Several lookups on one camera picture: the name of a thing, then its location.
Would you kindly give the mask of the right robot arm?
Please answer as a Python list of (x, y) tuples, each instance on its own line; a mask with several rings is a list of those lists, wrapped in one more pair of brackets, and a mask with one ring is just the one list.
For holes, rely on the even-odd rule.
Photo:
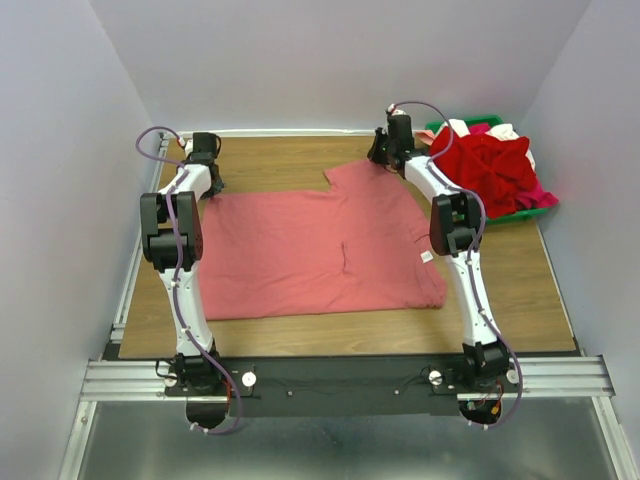
[(480, 392), (505, 374), (509, 350), (492, 313), (481, 272), (486, 212), (480, 197), (445, 176), (435, 155), (415, 147), (411, 117), (391, 107), (387, 126), (375, 130), (368, 159), (413, 184), (431, 204), (429, 238), (450, 268), (464, 324), (460, 379)]

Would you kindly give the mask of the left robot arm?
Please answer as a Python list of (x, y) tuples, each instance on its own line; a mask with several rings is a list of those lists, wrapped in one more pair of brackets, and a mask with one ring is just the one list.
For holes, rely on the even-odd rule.
[(210, 132), (196, 132), (185, 140), (171, 129), (166, 131), (183, 150), (184, 160), (162, 159), (135, 144), (142, 156), (176, 166), (169, 183), (143, 194), (139, 203), (143, 256), (164, 285), (176, 331), (176, 353), (168, 361), (169, 372), (160, 377), (169, 389), (212, 395), (225, 380), (198, 282), (204, 253), (198, 202), (225, 187), (216, 164), (222, 140)]

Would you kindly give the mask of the salmon pink t-shirt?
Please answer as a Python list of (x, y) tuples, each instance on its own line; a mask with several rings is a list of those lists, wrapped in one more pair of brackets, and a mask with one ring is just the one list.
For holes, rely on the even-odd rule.
[(367, 160), (328, 169), (326, 191), (227, 193), (202, 218), (206, 319), (440, 308), (429, 222)]

